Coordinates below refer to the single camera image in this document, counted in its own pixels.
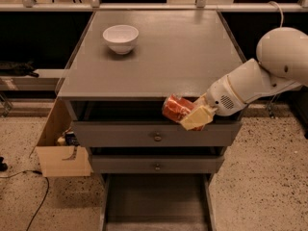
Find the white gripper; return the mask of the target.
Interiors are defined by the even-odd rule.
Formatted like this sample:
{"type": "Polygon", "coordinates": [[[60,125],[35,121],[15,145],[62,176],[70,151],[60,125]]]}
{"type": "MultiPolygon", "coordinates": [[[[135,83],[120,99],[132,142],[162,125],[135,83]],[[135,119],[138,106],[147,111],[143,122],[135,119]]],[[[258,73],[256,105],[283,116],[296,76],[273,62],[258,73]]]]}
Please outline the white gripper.
{"type": "Polygon", "coordinates": [[[228,75],[215,81],[207,89],[207,94],[199,96],[193,104],[198,107],[180,120],[180,124],[186,130],[201,128],[211,123],[215,114],[231,116],[246,107],[246,104],[233,90],[228,75]]]}

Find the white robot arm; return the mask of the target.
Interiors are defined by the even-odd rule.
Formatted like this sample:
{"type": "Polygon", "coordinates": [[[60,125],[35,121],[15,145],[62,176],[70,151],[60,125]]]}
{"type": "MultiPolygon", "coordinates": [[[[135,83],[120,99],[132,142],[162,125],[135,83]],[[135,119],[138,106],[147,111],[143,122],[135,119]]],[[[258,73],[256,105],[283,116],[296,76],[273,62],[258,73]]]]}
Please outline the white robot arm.
{"type": "Polygon", "coordinates": [[[260,97],[301,85],[308,86],[308,35],[276,28],[261,37],[256,57],[215,81],[180,124],[187,130],[199,128],[214,116],[231,116],[260,97]]]}

